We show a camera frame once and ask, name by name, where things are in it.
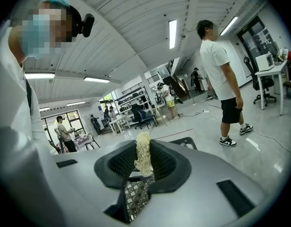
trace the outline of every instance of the person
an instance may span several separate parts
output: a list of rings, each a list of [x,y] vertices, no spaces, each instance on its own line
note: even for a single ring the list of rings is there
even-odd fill
[[[48,147],[51,154],[58,152],[48,143],[37,96],[25,78],[23,62],[27,57],[58,52],[62,42],[76,37],[74,29],[81,20],[79,23],[79,13],[74,10],[68,0],[45,0],[21,25],[10,27],[8,20],[0,27],[0,127],[11,127],[29,136],[33,142]],[[53,12],[60,16],[50,15]],[[27,88],[31,89],[31,105]]]
[[[91,115],[91,124],[96,130],[98,136],[102,136],[102,131],[100,130],[100,124],[98,123],[97,119],[93,116],[93,114]]]
[[[56,117],[57,121],[57,129],[62,134],[62,137],[64,138],[64,144],[68,148],[69,152],[77,152],[75,149],[74,142],[71,138],[71,133],[74,132],[74,129],[66,130],[65,126],[62,125],[63,118],[61,116]]]
[[[288,60],[291,63],[291,51],[287,48],[280,48],[279,49],[280,58],[285,61]],[[291,80],[291,65],[288,65],[288,72],[289,72],[289,79]]]
[[[109,110],[108,110],[108,106],[106,105],[106,109],[104,110],[104,117],[108,118],[109,116]]]
[[[113,106],[110,106],[109,117],[111,118],[111,121],[116,120],[116,114],[115,114],[115,112],[113,110]],[[117,133],[120,132],[120,130],[119,130],[118,126],[117,126],[117,123],[113,123],[113,128]]]
[[[175,109],[175,100],[174,100],[174,97],[170,94],[168,85],[166,85],[162,82],[159,82],[157,84],[157,87],[158,87],[158,90],[159,90],[159,93],[161,94],[161,96],[165,97],[167,107],[171,113],[171,118],[178,119],[179,117],[177,116],[178,114],[177,114],[177,111]]]
[[[218,96],[217,96],[215,90],[212,87],[208,88],[208,93],[207,93],[206,99],[207,100],[209,100],[209,99],[218,99]]]
[[[198,92],[203,92],[203,90],[201,90],[201,86],[200,86],[200,82],[199,82],[199,74],[197,71],[198,71],[198,68],[195,67],[194,71],[192,72],[193,81],[194,81],[195,87],[198,90]]]
[[[223,110],[219,143],[234,147],[237,143],[228,135],[231,123],[239,122],[240,135],[252,131],[253,126],[244,122],[242,114],[243,99],[235,73],[231,69],[226,51],[215,42],[218,28],[211,21],[202,20],[198,22],[197,33],[202,39],[200,55],[209,79],[208,89],[212,87],[215,89]]]

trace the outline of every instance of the noodles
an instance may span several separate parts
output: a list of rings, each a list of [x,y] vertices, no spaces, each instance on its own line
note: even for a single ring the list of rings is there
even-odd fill
[[[142,176],[151,175],[152,165],[150,156],[150,133],[142,132],[136,138],[136,153],[135,167],[140,170]]]

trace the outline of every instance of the surgical mask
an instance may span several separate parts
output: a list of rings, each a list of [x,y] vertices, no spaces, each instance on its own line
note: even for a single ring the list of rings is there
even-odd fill
[[[37,59],[46,54],[62,52],[60,44],[56,48],[50,48],[49,14],[31,14],[23,21],[21,48],[27,57]]]

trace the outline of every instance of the ceiling light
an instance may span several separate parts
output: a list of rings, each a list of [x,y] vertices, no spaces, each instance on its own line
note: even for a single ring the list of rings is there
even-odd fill
[[[85,103],[85,101],[83,101],[83,102],[77,102],[77,103],[67,104],[66,106],[68,107],[68,106],[73,106],[73,105],[78,105],[78,104],[84,104],[84,103]]]
[[[110,80],[108,79],[91,78],[91,77],[85,77],[84,81],[95,81],[95,82],[104,82],[104,83],[110,82]]]
[[[42,111],[46,111],[46,110],[49,110],[49,109],[50,109],[50,107],[40,108],[40,112],[42,112]]]
[[[170,49],[172,49],[175,47],[177,20],[169,21],[169,29],[170,29]]]
[[[25,73],[27,79],[52,79],[54,78],[54,73]]]
[[[226,31],[228,31],[228,29],[236,22],[236,20],[238,19],[237,16],[234,16],[231,21],[229,22],[229,24],[225,27],[225,29],[221,32],[220,35],[224,35],[226,33]]]

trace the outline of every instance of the gray machine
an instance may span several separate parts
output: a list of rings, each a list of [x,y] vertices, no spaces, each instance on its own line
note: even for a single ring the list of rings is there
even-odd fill
[[[5,128],[0,145],[0,181],[41,226],[244,226],[233,223],[265,198],[256,183],[222,159],[151,140],[155,181],[147,205],[130,222],[124,186],[134,174],[133,140],[52,157],[46,147]]]

